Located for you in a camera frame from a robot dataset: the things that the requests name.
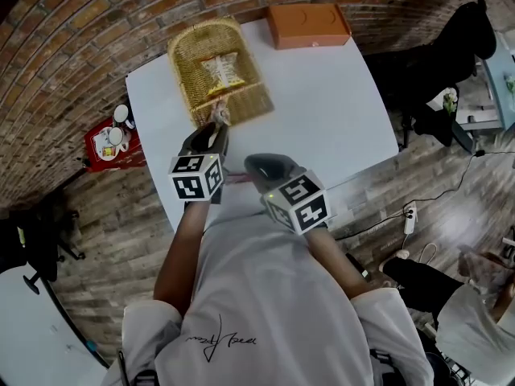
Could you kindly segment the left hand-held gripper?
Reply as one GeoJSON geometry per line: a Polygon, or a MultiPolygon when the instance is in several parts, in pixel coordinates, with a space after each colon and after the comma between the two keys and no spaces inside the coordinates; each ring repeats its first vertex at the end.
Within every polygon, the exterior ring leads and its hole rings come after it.
{"type": "Polygon", "coordinates": [[[220,205],[225,182],[223,163],[228,148],[229,126],[226,124],[216,129],[216,124],[209,122],[190,134],[171,160],[167,174],[176,198],[185,203],[209,201],[220,205]]]}

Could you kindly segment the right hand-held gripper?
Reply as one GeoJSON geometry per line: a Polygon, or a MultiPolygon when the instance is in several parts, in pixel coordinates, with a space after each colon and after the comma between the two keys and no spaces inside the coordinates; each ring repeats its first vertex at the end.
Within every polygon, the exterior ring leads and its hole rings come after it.
{"type": "Polygon", "coordinates": [[[312,170],[289,156],[251,154],[244,164],[253,185],[263,194],[263,203],[274,222],[302,235],[332,217],[323,184],[312,170]]]}

